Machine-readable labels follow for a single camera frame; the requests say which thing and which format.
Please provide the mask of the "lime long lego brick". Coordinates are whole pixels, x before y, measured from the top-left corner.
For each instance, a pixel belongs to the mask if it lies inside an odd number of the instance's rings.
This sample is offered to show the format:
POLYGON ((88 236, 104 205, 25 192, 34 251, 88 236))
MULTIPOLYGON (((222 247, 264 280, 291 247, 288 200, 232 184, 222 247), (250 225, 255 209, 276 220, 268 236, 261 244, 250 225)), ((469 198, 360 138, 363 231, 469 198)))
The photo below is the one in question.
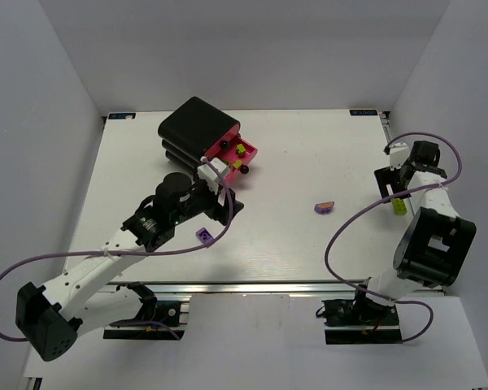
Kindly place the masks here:
POLYGON ((407 213, 406 203, 403 199, 396 197, 390 202, 396 215, 405 215, 407 213))

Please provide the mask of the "purple curved lego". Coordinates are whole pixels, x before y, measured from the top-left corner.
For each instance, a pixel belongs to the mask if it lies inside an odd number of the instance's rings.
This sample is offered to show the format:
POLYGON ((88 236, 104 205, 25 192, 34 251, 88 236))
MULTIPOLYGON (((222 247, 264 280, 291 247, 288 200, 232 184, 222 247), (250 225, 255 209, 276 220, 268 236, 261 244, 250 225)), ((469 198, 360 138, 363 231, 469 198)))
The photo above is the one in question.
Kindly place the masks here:
POLYGON ((204 245, 209 245, 214 241, 213 235, 204 227, 197 230, 195 232, 195 235, 198 238, 198 240, 204 245))

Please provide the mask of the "pink drawer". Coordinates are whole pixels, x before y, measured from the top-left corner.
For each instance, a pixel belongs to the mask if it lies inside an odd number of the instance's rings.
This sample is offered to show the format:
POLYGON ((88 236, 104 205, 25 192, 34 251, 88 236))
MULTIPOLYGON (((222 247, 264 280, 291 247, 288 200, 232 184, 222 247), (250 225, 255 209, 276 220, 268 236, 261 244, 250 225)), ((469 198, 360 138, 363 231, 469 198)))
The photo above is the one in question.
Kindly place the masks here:
POLYGON ((222 149, 220 143, 222 141, 228 141, 229 143, 238 135, 240 131, 240 123, 234 124, 223 136, 215 141, 204 153, 203 156, 209 159, 214 158, 222 149))
POLYGON ((255 158, 258 153, 258 149, 254 147, 251 143, 241 138, 238 134, 230 143, 229 148, 226 150, 221 150, 214 158, 219 158, 222 160, 228 160, 231 162, 231 167, 229 167, 230 173, 226 176, 227 182, 230 184, 235 181, 239 176, 244 176, 239 169, 234 170, 233 164, 240 160, 242 162, 242 166, 246 165, 250 169, 251 161, 255 158), (239 158, 236 153, 236 146, 238 144, 243 144, 246 148, 246 156, 243 158, 239 158))

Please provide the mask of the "small lime lego brick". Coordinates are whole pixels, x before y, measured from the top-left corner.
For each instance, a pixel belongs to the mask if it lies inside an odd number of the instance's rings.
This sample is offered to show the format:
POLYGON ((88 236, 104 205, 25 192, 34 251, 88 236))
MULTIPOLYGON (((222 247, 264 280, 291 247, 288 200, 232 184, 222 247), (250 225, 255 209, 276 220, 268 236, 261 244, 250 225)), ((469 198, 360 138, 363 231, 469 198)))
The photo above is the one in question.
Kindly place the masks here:
POLYGON ((236 146, 236 153, 239 158, 243 158, 246 156, 246 148, 243 144, 238 144, 236 146))

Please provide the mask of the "pink top drawer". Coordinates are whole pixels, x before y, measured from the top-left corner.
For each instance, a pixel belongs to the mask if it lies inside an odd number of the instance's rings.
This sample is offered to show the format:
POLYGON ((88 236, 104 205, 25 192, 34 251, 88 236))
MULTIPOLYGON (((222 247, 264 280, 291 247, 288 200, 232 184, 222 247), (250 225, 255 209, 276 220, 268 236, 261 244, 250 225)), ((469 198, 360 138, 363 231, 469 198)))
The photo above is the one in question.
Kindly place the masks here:
POLYGON ((222 141, 228 141, 229 143, 238 135, 240 131, 240 123, 234 124, 223 136, 215 141, 204 153, 203 156, 209 159, 214 158, 222 149, 220 143, 222 141))

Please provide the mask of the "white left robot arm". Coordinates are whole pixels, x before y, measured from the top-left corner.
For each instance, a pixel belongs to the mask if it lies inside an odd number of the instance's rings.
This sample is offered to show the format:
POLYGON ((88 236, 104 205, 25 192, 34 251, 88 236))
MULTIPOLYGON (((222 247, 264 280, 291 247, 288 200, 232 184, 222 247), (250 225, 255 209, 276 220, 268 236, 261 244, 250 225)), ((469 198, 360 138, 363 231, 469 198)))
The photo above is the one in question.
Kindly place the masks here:
POLYGON ((180 224, 205 214, 227 227, 244 205, 233 190, 220 203, 220 193, 216 182, 168 174, 99 254, 86 255, 77 266, 40 287, 23 286, 17 294, 15 322, 40 358, 54 361, 80 336, 100 327, 164 325, 155 295, 141 282, 121 284, 102 297, 97 293, 170 241, 180 224))

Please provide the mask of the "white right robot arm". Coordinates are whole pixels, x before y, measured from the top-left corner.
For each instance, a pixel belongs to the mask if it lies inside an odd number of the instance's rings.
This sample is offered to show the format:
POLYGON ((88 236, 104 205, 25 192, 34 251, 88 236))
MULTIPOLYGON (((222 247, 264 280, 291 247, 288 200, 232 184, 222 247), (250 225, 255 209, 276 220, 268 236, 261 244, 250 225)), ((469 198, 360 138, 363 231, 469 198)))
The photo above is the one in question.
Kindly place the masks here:
POLYGON ((420 187, 406 195, 414 217, 393 257, 393 266, 366 280, 370 292, 357 292, 351 305, 363 319, 385 313, 393 300, 417 289, 452 285, 466 259, 477 228, 455 211, 447 193, 440 149, 429 141, 386 148, 390 165, 374 172, 382 196, 420 187))

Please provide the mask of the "black lower drawer knob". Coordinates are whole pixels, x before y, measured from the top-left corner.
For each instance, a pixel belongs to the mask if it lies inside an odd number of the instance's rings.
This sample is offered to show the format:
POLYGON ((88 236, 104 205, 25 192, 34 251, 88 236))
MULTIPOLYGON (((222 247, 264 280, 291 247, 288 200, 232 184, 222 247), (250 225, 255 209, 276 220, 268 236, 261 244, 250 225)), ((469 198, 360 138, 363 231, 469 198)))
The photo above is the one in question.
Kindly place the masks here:
POLYGON ((243 174, 243 175, 247 175, 250 171, 249 167, 246 166, 246 165, 243 165, 240 167, 239 171, 243 174))

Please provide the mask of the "black drawer cabinet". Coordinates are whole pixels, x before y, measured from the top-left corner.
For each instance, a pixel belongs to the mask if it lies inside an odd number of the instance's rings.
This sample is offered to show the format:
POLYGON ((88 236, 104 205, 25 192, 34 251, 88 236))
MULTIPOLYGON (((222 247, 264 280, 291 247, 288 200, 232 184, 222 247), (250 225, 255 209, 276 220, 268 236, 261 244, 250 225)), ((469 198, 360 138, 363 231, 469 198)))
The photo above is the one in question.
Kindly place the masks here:
POLYGON ((201 98, 191 97, 159 125, 158 135, 166 158, 192 171, 203 153, 237 123, 237 119, 201 98))

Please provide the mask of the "blue label right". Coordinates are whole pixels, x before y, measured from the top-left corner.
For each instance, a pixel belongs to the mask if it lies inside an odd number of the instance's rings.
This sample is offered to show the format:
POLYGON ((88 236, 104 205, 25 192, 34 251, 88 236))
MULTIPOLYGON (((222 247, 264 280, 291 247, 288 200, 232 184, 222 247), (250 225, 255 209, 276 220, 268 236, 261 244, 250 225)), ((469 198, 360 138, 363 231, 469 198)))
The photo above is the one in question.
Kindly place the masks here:
POLYGON ((378 112, 375 109, 350 109, 351 116, 378 116, 378 112))

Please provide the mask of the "blue label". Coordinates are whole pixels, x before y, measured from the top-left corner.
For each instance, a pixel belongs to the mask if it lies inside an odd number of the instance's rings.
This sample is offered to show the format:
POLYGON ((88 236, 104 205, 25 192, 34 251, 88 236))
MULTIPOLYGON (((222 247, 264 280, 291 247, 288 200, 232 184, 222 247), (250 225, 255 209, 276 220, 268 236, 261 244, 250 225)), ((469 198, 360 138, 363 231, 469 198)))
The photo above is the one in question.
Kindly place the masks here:
POLYGON ((378 116, 378 112, 375 109, 350 109, 351 116, 378 116))
POLYGON ((135 119, 135 118, 136 118, 135 112, 110 113, 107 116, 108 120, 130 120, 130 119, 135 119))

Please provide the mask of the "blue label left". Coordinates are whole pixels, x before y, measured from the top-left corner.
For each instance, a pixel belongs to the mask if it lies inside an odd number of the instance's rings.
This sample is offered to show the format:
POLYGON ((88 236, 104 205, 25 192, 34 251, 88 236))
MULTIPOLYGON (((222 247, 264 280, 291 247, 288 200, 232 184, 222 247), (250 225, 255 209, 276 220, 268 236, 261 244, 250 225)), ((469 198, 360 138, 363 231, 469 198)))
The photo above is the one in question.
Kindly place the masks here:
POLYGON ((107 116, 108 120, 130 120, 130 119, 135 119, 135 118, 136 118, 135 112, 110 113, 107 116))

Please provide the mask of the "aluminium table edge rail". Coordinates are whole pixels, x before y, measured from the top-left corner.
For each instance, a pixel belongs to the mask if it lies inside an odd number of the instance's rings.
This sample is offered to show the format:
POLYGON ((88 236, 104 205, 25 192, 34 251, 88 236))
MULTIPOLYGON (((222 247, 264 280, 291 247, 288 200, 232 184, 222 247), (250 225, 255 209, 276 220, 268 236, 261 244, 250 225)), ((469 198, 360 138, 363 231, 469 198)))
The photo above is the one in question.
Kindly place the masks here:
POLYGON ((158 294, 341 294, 352 293, 354 289, 336 281, 260 281, 260 282, 150 282, 145 286, 158 294))

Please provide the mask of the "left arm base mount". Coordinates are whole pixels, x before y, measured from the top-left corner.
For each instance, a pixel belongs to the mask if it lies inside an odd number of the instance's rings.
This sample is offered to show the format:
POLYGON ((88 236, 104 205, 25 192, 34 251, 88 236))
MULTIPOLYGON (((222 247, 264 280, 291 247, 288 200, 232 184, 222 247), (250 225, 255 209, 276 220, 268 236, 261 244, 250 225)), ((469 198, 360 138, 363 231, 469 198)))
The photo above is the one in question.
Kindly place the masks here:
POLYGON ((140 312, 129 324, 106 327, 104 340, 179 341, 189 321, 190 300, 157 297, 151 308, 140 312))

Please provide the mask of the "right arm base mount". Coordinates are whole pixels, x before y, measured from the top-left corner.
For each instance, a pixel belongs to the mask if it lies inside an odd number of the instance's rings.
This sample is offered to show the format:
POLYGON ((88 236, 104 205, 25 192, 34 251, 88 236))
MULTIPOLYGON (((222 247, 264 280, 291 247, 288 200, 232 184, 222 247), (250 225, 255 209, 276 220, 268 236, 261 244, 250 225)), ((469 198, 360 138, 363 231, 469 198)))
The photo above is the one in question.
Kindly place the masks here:
POLYGON ((316 318, 324 320, 327 345, 394 345, 402 343, 398 312, 380 309, 356 299, 322 301, 316 318))

